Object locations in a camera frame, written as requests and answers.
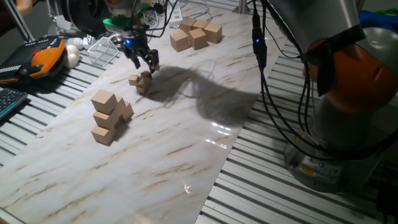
metal pole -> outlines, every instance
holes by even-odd
[[[8,14],[11,16],[12,20],[15,22],[15,25],[21,34],[22,38],[26,42],[33,42],[35,39],[33,35],[30,33],[29,28],[26,26],[25,20],[22,18],[19,13],[16,5],[13,0],[1,0],[3,5],[6,7]]]
[[[248,8],[248,0],[239,0],[239,6],[236,7],[233,12],[249,15],[250,9]]]

white ball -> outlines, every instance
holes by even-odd
[[[65,62],[65,67],[75,68],[78,62],[79,58],[76,55],[68,54],[67,61]]]
[[[68,45],[68,46],[67,46],[67,52],[68,52],[68,55],[74,54],[74,55],[76,55],[77,57],[80,56],[80,51],[79,51],[79,49],[78,49],[76,46],[74,46],[74,45]]]

white table surface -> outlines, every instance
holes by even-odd
[[[0,207],[26,223],[194,223],[260,90],[251,16],[211,13],[219,44],[176,53],[170,29],[151,40],[161,70],[146,96],[127,80],[146,65],[121,57],[104,72],[0,169]],[[267,43],[268,74],[279,52]],[[91,135],[100,89],[135,112],[109,147]]]

clear plastic container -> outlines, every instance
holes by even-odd
[[[87,52],[91,63],[101,67],[107,65],[119,53],[111,39],[107,37],[101,38]]]

wooden block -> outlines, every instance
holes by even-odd
[[[100,90],[91,99],[94,108],[101,113],[111,114],[113,109],[118,104],[114,93],[109,91]]]
[[[132,86],[136,86],[139,83],[139,76],[138,75],[130,75],[129,83]]]
[[[105,129],[101,128],[98,125],[94,127],[94,129],[91,131],[93,134],[93,137],[96,142],[105,144],[105,145],[110,145],[111,142],[113,141],[113,138],[116,135],[116,129],[111,128],[111,129]]]
[[[175,32],[174,34],[170,34],[170,42],[176,52],[180,52],[190,47],[188,35],[182,30]]]
[[[205,33],[207,36],[207,41],[217,44],[223,37],[223,26],[209,23],[205,28]]]
[[[147,77],[147,78],[152,79],[152,74],[150,73],[150,71],[143,71],[143,72],[141,72],[141,78],[142,77]]]
[[[207,37],[202,29],[195,29],[188,32],[189,43],[193,49],[198,50],[209,46],[207,44]]]
[[[194,29],[199,29],[201,28],[202,30],[206,28],[206,26],[209,24],[209,21],[205,21],[203,19],[198,19],[193,25],[192,25],[192,30]]]
[[[120,118],[126,106],[124,105],[124,99],[121,96],[116,96],[116,100],[118,101],[118,105],[116,105],[114,110],[116,111],[118,117]]]
[[[113,110],[110,115],[95,111],[93,117],[99,127],[106,129],[113,128],[116,122],[118,122],[119,120],[119,116],[116,110]]]
[[[137,92],[140,94],[146,94],[152,85],[152,80],[150,78],[144,77],[141,78],[140,82],[137,84]]]
[[[184,31],[186,34],[188,34],[189,31],[192,30],[192,25],[196,22],[196,19],[192,19],[189,17],[184,18],[180,22],[180,30]]]
[[[124,122],[127,122],[131,116],[134,114],[134,111],[132,110],[131,104],[129,102],[124,102],[125,107],[123,114],[121,116],[121,120]]]

